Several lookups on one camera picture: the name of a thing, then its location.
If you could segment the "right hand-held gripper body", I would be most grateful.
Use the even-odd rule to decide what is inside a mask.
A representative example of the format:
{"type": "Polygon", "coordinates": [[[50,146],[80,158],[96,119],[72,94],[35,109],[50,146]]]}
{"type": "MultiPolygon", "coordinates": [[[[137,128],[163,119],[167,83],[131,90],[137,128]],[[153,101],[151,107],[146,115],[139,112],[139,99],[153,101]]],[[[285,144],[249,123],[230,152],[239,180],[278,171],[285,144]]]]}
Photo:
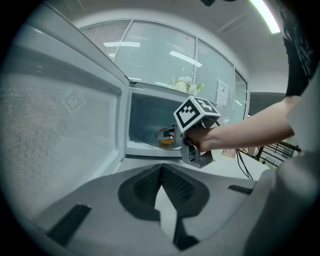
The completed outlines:
{"type": "Polygon", "coordinates": [[[199,148],[187,138],[187,131],[195,128],[210,128],[221,117],[214,105],[207,99],[190,95],[173,113],[176,125],[173,141],[180,147],[182,161],[196,168],[212,163],[210,151],[201,153],[199,148]]]}

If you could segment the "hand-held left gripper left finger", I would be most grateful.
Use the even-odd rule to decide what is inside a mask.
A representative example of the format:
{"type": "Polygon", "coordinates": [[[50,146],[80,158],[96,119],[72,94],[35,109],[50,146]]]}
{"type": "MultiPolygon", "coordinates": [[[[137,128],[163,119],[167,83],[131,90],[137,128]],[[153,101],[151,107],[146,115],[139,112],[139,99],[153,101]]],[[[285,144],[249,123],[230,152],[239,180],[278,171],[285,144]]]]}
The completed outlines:
{"type": "Polygon", "coordinates": [[[129,177],[119,186],[118,199],[132,216],[144,221],[160,221],[155,209],[156,198],[162,186],[162,166],[145,166],[142,171],[129,177]]]}

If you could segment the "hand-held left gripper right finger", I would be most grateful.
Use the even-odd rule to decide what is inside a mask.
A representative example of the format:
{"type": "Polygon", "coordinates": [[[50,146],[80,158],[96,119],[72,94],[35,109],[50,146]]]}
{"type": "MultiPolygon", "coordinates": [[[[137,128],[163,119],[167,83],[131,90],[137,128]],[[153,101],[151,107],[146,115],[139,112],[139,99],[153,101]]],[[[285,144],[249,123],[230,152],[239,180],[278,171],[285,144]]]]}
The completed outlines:
{"type": "Polygon", "coordinates": [[[210,191],[204,183],[169,164],[161,165],[161,178],[164,191],[177,213],[173,244],[184,251],[199,240],[187,234],[183,219],[199,215],[209,201],[210,191]]]}

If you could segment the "person's right hand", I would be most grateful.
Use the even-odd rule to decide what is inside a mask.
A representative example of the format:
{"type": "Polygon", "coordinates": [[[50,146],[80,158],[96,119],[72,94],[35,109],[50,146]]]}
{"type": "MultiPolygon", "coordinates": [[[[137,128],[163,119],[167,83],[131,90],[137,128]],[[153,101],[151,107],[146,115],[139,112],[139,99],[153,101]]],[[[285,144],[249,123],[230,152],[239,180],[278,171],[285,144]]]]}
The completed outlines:
{"type": "Polygon", "coordinates": [[[213,149],[211,130],[211,128],[193,127],[186,132],[186,136],[201,153],[207,152],[213,149]]]}

